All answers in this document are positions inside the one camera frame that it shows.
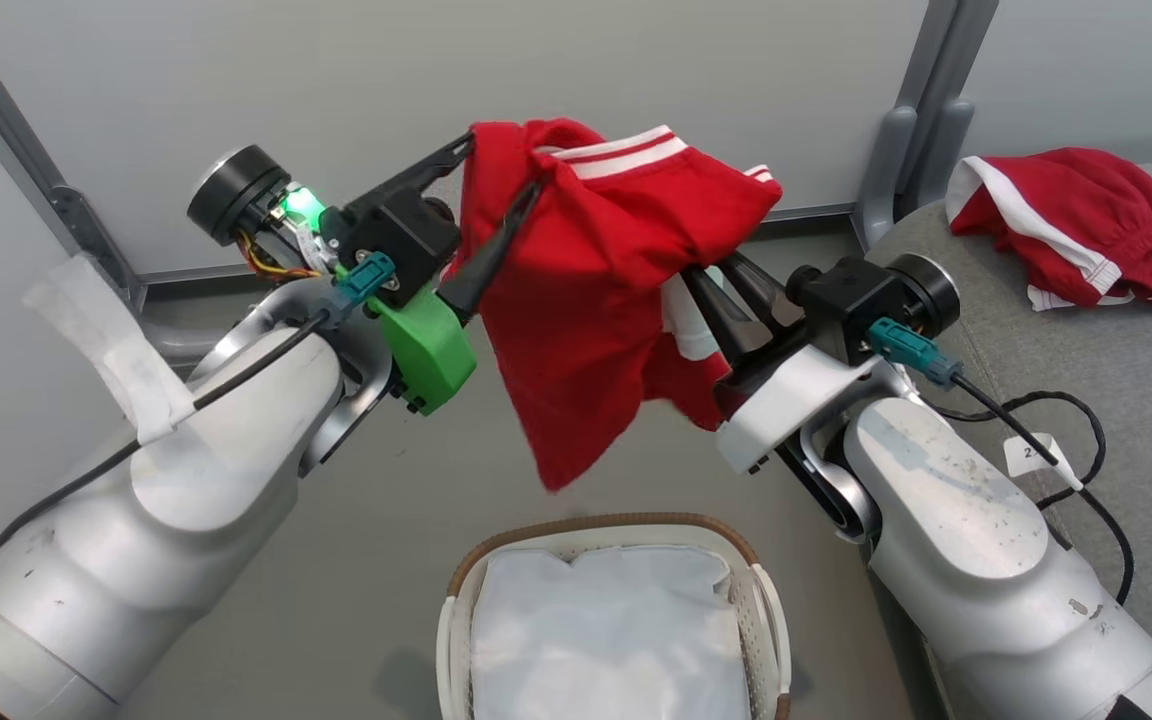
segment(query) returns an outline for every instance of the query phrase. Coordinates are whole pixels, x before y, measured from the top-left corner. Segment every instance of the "white basket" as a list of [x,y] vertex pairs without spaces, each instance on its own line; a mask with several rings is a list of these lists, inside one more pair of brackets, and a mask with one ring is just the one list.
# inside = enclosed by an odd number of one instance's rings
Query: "white basket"
[[444,720],[473,719],[470,623],[490,556],[507,550],[545,550],[570,562],[582,552],[636,544],[685,544],[727,561],[732,567],[728,600],[736,606],[751,717],[785,720],[790,714],[790,637],[776,585],[745,538],[718,520],[683,511],[562,520],[511,530],[473,548],[453,575],[438,619],[438,703]]

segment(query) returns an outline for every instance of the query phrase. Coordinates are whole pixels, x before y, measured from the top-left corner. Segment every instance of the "green bracket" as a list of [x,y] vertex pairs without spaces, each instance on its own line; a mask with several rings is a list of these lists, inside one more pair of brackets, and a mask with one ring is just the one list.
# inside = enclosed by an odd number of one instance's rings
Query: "green bracket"
[[394,309],[379,297],[367,300],[372,313],[380,316],[385,342],[403,374],[403,400],[420,415],[431,415],[447,404],[473,374],[477,359],[470,338],[450,306],[426,286]]

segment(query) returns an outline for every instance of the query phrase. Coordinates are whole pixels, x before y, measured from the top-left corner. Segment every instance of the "red garment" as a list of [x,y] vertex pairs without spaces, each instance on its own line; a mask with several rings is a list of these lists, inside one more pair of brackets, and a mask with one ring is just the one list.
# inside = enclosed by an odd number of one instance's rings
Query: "red garment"
[[956,234],[988,233],[1029,266],[1034,310],[1152,302],[1152,177],[1100,150],[958,161]]
[[644,400],[667,397],[717,429],[710,393],[727,364],[679,354],[662,333],[660,286],[735,251],[781,187],[765,168],[746,176],[667,127],[614,142],[567,119],[472,129],[462,255],[497,229],[530,179],[545,181],[480,304],[545,487],[584,473]]

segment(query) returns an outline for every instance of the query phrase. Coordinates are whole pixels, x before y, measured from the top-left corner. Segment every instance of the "gray cushion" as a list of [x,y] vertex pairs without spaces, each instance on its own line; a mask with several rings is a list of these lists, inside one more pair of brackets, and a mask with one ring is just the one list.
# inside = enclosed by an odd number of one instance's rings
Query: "gray cushion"
[[[1152,167],[1146,169],[1152,173]],[[980,387],[998,400],[1061,389],[1083,397],[1100,415],[1108,455],[1091,488],[1132,541],[1137,578],[1126,607],[1152,632],[1152,305],[1134,302],[1034,313],[1025,297],[1024,266],[1016,256],[998,253],[987,237],[952,236],[942,204],[901,220],[869,258],[886,263],[901,252],[925,255],[954,275],[963,296],[963,319],[945,334],[942,347],[964,361]],[[979,410],[961,392],[929,389],[929,397]],[[1051,432],[1078,473],[1087,469],[1096,445],[1078,410],[1041,401],[1018,416],[1029,429]],[[1002,441],[1010,434],[1005,425],[995,420],[957,429],[984,456],[1002,464]],[[1036,498],[1063,487],[1047,471],[1028,475],[1021,484]],[[1048,520],[1114,592],[1123,566],[1100,518],[1078,498],[1070,498],[1048,511]]]

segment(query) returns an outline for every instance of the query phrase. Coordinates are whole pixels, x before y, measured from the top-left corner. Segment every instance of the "teal connector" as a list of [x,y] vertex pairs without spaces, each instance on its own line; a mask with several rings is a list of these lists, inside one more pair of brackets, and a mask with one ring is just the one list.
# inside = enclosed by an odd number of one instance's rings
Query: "teal connector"
[[340,327],[349,313],[376,295],[380,287],[394,276],[394,260],[384,252],[372,252],[364,262],[348,273],[338,273],[334,291],[328,291],[312,306],[314,313],[328,311],[328,319],[320,325],[325,329]]
[[941,355],[937,343],[890,318],[882,318],[870,325],[869,342],[874,347],[874,353],[892,363],[918,370],[940,388],[954,387],[952,378],[963,370],[960,359]]

